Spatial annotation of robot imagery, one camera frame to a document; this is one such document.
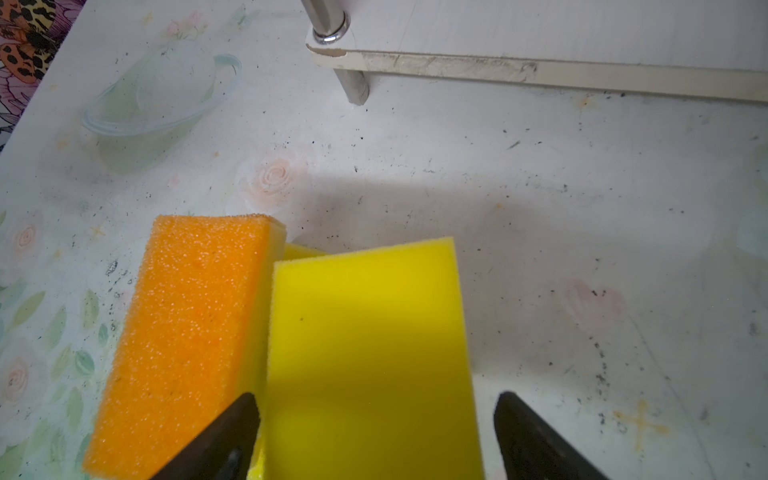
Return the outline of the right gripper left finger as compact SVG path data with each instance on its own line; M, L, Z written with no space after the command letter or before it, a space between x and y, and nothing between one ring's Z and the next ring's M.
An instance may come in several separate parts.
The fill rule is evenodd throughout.
M240 395L152 480L245 480L261 424L255 396Z

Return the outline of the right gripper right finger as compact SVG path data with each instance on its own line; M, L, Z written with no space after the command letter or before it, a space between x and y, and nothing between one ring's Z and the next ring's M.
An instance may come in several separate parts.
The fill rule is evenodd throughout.
M607 480L517 394L499 395L493 423L508 479Z

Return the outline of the orange top sponge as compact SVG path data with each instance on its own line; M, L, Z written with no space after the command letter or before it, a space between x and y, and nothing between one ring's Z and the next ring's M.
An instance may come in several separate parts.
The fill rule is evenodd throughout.
M264 394L274 264L267 215L161 215L152 225L84 471L148 479L240 395Z

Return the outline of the yellow sponge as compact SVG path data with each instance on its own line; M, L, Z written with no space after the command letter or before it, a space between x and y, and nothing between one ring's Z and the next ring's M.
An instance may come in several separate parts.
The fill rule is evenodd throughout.
M267 479L484 475L451 238L274 270Z
M286 243L284 247L283 259L285 261L300 260L326 255L326 252L302 245Z

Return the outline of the white two-tier shelf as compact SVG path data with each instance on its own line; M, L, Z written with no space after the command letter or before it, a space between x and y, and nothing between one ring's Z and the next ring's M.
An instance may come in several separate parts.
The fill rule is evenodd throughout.
M336 70L765 102L763 1L345 1Z

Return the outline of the clear plastic bowl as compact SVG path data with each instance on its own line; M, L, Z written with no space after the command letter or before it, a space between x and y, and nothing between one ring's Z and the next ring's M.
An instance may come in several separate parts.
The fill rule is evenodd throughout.
M214 54L197 40L172 40L148 51L90 101L82 126L110 170L147 169L232 96L241 71L232 54Z

